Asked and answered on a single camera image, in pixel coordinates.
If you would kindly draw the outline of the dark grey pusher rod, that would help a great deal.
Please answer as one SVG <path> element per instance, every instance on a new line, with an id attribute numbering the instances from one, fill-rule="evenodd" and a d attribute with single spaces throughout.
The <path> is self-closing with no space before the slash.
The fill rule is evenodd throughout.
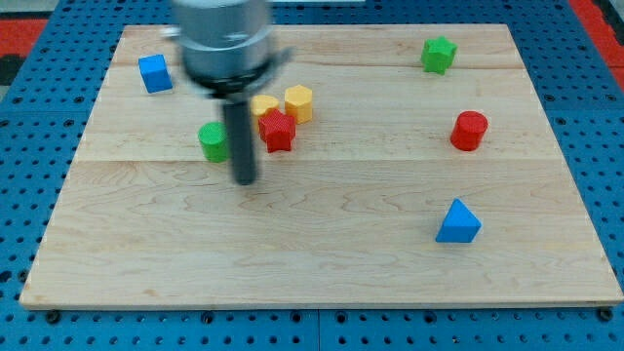
<path id="1" fill-rule="evenodd" d="M 250 185 L 257 178 L 251 111 L 247 99 L 227 99 L 222 104 L 233 178 L 239 185 Z"/>

